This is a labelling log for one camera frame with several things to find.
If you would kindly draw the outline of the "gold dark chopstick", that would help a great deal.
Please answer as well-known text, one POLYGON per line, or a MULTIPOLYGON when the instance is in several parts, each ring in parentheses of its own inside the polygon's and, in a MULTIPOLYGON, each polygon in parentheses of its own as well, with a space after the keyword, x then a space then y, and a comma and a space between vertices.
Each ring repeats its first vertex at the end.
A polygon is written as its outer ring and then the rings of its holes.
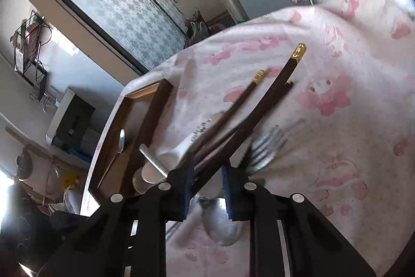
POLYGON ((197 180, 194 181, 191 187, 191 197, 194 197, 194 195, 209 182, 224 163, 231 158, 235 151, 237 151, 243 141, 250 136, 260 120, 279 104, 284 96, 292 89, 293 83, 288 80, 301 61, 306 50, 307 47, 304 43, 300 43, 295 48, 288 62, 253 111, 242 122, 239 129, 233 134, 224 147, 218 150, 199 172, 197 180))

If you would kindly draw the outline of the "white ceramic soup spoon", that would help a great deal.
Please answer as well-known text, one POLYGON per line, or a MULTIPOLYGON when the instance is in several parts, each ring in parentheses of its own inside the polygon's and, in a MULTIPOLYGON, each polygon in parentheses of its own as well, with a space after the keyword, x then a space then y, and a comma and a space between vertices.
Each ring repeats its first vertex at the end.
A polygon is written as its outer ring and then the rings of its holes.
POLYGON ((202 135, 224 114, 224 112, 216 112, 206 117, 182 142, 180 142, 172 150, 169 150, 156 158, 168 169, 173 170, 180 163, 185 153, 192 146, 199 143, 202 135))

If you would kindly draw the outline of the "large steel spoon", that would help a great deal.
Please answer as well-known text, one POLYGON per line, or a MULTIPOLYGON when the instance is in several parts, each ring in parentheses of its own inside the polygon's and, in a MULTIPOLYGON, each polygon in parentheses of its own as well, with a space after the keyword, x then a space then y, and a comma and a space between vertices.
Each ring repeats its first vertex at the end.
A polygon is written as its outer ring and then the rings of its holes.
POLYGON ((132 184, 138 194, 144 194, 155 184, 166 180, 168 169, 153 155, 144 144, 139 146, 140 153, 144 156, 145 164, 138 168, 132 177, 132 184))

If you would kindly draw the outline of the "brown wooden tray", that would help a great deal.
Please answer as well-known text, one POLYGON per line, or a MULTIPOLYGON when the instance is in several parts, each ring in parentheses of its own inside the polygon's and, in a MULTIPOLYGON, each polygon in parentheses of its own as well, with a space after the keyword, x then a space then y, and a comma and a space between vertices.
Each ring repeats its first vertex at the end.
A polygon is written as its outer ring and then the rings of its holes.
POLYGON ((151 145, 173 89, 168 80, 161 79, 121 96, 92 160, 87 188, 97 203, 104 203, 114 193, 134 196, 132 177, 145 163, 139 146, 151 145))

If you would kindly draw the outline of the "steel fork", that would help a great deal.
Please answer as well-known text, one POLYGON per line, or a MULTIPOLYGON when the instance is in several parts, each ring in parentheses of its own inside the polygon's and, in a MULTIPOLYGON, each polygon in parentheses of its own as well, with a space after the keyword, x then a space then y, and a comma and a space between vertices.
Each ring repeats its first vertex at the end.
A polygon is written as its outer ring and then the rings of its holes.
POLYGON ((248 176, 262 171, 276 159, 288 140, 305 122, 305 119, 299 119, 286 129, 276 125, 271 131, 257 138, 248 148, 240 167, 248 176))

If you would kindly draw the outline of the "pink patterned tablecloth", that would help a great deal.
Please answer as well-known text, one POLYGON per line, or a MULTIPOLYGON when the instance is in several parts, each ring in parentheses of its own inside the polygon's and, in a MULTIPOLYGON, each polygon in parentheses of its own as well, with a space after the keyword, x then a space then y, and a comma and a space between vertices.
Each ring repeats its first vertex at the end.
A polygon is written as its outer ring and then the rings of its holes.
POLYGON ((179 52, 122 94, 160 79, 173 85, 153 136, 159 155, 264 70, 232 120, 241 121, 301 43, 294 88, 256 131, 280 126, 287 140, 260 176, 274 194, 305 195, 383 276, 414 232, 414 0, 276 11, 179 52))

